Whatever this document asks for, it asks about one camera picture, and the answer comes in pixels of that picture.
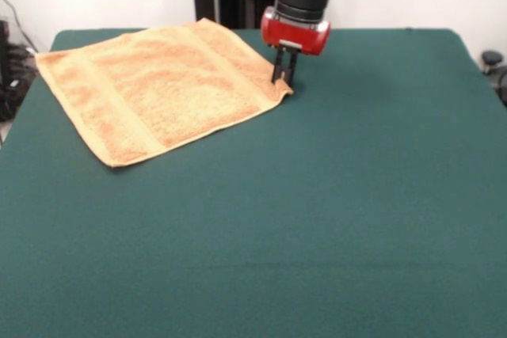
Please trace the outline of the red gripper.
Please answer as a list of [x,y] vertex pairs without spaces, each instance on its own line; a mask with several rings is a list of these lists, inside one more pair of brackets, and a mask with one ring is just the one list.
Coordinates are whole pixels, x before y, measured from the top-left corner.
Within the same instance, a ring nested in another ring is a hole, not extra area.
[[283,17],[273,6],[267,7],[261,19],[261,38],[267,45],[277,47],[272,84],[284,76],[285,82],[292,87],[299,52],[290,52],[289,64],[284,70],[284,47],[298,49],[305,55],[320,55],[324,50],[330,30],[331,25],[328,21],[301,23]]

